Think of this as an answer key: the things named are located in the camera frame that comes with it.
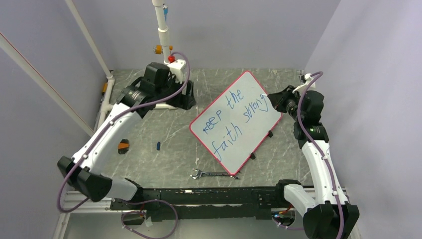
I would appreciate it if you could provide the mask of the pink framed whiteboard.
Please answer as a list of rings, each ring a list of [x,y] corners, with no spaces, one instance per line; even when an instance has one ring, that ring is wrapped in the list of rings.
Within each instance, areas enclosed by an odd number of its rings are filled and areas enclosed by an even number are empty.
[[[189,126],[230,175],[236,175],[282,118],[250,71],[243,72]]]

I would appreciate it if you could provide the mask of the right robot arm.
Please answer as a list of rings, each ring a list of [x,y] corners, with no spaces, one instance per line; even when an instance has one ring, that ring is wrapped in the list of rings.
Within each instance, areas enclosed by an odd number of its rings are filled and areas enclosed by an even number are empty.
[[[329,138],[320,122],[324,96],[317,91],[302,94],[288,86],[269,94],[273,108],[294,119],[294,136],[308,163],[315,196],[295,180],[280,180],[274,193],[277,205],[292,205],[303,218],[310,239],[347,239],[360,216],[338,181],[332,164]]]

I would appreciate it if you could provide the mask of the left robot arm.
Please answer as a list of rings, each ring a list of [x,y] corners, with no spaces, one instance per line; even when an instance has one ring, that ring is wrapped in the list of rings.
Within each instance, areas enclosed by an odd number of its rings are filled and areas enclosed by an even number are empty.
[[[158,103],[184,110],[195,105],[189,74],[186,60],[179,59],[168,65],[148,64],[144,75],[121,91],[92,138],[72,157],[59,159],[57,166],[65,183],[93,202],[105,197],[118,198],[130,209],[139,208],[143,202],[142,187],[129,179],[105,176],[103,169],[124,136]]]

